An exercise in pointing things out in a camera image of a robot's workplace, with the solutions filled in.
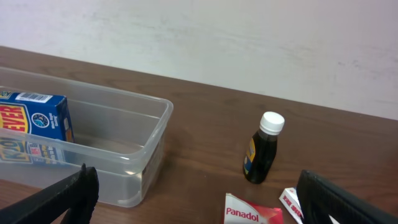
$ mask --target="translucent storage box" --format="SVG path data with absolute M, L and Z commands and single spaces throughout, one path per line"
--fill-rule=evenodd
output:
M 170 101 L 0 67 L 5 90 L 67 96 L 76 143 L 0 128 L 0 179 L 45 188 L 85 163 L 97 170 L 100 202 L 133 207 L 142 201 L 163 156 Z M 60 159 L 27 153 L 31 144 Z

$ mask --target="blue box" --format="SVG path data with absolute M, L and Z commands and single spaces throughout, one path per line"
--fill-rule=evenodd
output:
M 74 142 L 65 96 L 0 91 L 0 128 Z M 0 138 L 0 149 L 0 162 L 56 164 L 55 161 L 65 161 L 62 151 L 16 139 Z M 26 153 L 48 159 L 30 159 Z

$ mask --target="table surface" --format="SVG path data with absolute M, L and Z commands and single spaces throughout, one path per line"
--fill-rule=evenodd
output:
M 99 203 L 92 223 L 221 223 L 226 192 L 283 207 L 278 197 L 295 186 L 302 169 L 398 215 L 398 121 L 4 47 L 0 66 L 174 104 L 164 163 L 144 201 L 134 208 Z M 243 177 L 243 157 L 265 111 L 282 114 L 286 123 L 266 181 L 254 185 Z M 36 191 L 0 180 L 0 208 Z M 283 212 L 285 223 L 295 223 Z

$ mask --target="white wall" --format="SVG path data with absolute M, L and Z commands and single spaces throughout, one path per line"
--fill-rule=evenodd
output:
M 0 45 L 398 119 L 397 0 L 0 0 Z

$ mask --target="dark bottle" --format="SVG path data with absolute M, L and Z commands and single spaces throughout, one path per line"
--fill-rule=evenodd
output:
M 243 162 L 245 178 L 261 184 L 275 159 L 278 134 L 284 127 L 285 119 L 275 112 L 265 112 L 262 115 L 260 129 L 250 140 Z

